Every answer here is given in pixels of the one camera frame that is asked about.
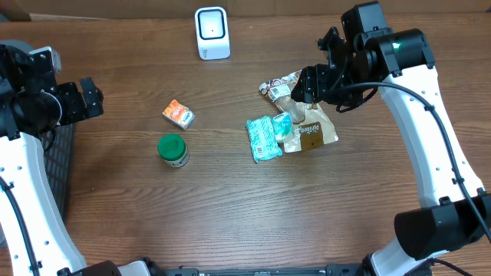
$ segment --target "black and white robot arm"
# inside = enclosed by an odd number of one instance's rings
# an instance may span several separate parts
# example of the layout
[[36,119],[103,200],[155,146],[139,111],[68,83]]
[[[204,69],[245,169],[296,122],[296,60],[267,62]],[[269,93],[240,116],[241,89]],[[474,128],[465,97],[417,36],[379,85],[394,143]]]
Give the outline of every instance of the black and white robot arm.
[[[357,5],[341,20],[346,40],[332,28],[318,42],[330,52],[329,65],[305,68],[292,99],[325,101],[345,112],[380,92],[410,155],[421,209],[397,214],[396,238],[349,275],[406,275],[429,258],[488,235],[491,197],[460,149],[423,33],[393,33],[377,2]],[[73,83],[57,85],[54,53],[43,48],[22,54],[0,45],[0,222],[14,275],[186,275],[162,272],[148,259],[119,268],[110,261],[87,267],[74,246],[48,185],[38,136],[101,115],[103,98],[90,79],[81,82],[83,96]],[[372,91],[364,97],[367,89]]]

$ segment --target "wooden table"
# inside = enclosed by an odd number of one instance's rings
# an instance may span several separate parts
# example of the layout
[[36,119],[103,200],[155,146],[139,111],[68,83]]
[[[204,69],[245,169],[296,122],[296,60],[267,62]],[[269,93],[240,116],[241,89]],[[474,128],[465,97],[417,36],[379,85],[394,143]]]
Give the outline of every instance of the wooden table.
[[[491,188],[491,16],[387,15],[420,28],[470,164]],[[247,119],[276,115],[259,85],[324,63],[315,40],[339,16],[230,18],[232,55],[201,61],[191,19],[0,24],[3,38],[50,45],[59,83],[91,76],[105,114],[79,123],[67,229],[89,264],[149,256],[164,268],[308,267],[359,262],[394,237],[398,212],[419,208],[409,157],[379,97],[350,113],[323,105],[340,140],[255,164]],[[177,99],[186,131],[162,117]],[[171,169],[157,142],[178,133],[191,159]],[[444,259],[488,275],[485,238]],[[7,249],[0,274],[11,274]],[[435,268],[436,274],[455,274]]]

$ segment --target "barcode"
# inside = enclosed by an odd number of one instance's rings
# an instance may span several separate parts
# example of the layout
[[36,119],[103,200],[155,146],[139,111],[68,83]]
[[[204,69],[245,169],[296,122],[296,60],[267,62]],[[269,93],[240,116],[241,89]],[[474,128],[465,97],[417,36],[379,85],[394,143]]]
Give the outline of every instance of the barcode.
[[257,147],[257,148],[256,148],[256,152],[257,152],[257,154],[258,154],[258,157],[259,157],[259,158],[262,158],[262,147]]
[[275,87],[271,88],[271,92],[273,93],[273,96],[275,96],[275,97],[276,97],[276,95],[279,94],[278,88],[275,88]]

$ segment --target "blue package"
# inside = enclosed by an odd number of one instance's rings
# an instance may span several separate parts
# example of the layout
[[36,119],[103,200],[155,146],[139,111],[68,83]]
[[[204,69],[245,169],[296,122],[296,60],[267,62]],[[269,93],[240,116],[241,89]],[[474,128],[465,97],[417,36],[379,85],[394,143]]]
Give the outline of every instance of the blue package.
[[251,140],[252,157],[256,163],[258,160],[266,161],[283,155],[275,139],[271,117],[247,120],[246,125]]

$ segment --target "green lid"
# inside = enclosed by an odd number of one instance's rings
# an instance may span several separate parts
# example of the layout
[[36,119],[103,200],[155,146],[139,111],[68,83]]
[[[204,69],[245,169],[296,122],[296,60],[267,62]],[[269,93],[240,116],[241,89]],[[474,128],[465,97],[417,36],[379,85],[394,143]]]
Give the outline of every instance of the green lid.
[[159,141],[157,146],[160,156],[167,161],[176,161],[186,153],[186,144],[177,134],[167,134]]

